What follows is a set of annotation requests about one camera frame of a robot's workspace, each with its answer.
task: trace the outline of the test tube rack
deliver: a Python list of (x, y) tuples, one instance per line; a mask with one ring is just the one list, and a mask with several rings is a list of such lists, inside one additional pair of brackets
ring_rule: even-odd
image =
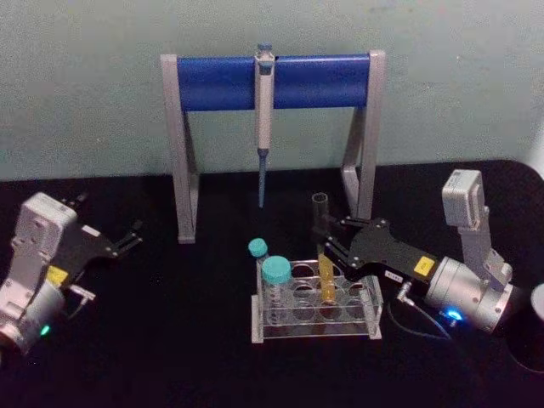
[[(382, 291), (376, 276), (353, 283), (335, 268), (336, 302), (321, 302), (317, 260), (292, 261), (293, 278), (286, 283), (281, 309), (267, 304), (261, 264), (257, 262), (257, 294), (252, 296), (252, 343), (289, 337), (363, 336), (381, 339)], [(272, 324), (270, 312), (280, 318)]]

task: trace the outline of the blue foam bar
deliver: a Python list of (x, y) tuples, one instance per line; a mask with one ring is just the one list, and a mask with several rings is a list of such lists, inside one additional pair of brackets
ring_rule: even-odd
[[(368, 54), (278, 57), (276, 109), (366, 105)], [(186, 111), (254, 109), (253, 57), (178, 58), (179, 90)]]

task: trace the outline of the green led light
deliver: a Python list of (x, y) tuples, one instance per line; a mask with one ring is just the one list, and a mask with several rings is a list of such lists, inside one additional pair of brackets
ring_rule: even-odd
[(51, 326), (49, 325), (45, 325), (42, 329), (42, 331), (40, 331), (40, 336), (45, 336), (46, 334), (48, 334), (49, 332), (51, 332)]

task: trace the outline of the black tabletop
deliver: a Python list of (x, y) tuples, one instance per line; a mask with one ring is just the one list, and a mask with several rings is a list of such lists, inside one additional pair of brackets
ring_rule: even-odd
[[(373, 215), (388, 219), (396, 238), (462, 260), (440, 195), (454, 168), (483, 172), (493, 247), (513, 266), (514, 283), (544, 281), (544, 182), (522, 164), (379, 167)], [(541, 405), (544, 376), (518, 366), (504, 339), (469, 326), (450, 329), (454, 342), (438, 342), (400, 331), (384, 314), (381, 341), (251, 343), (247, 243), (261, 236), (270, 253), (313, 258), (311, 195), (325, 191), (333, 213), (347, 213), (338, 170), (270, 172), (264, 210), (255, 173), (204, 175), (196, 244), (186, 246), (176, 240), (170, 177), (1, 183), (0, 276), (20, 204), (37, 191), (62, 198), (83, 190), (90, 196), (81, 222), (118, 239), (141, 219), (144, 243), (88, 269), (81, 283), (96, 300), (0, 372), (1, 407)], [(392, 294), (384, 287), (386, 300)], [(432, 331), (411, 311), (395, 313)]]

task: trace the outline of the green wall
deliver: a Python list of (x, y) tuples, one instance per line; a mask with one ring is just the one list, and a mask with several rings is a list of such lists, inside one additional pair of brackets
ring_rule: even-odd
[[(538, 0), (4, 0), (0, 179), (168, 173), (159, 54), (388, 53), (379, 162), (524, 156)], [(349, 110), (275, 113), (271, 168), (340, 163)], [(205, 172), (253, 170), (251, 112), (190, 116)]]

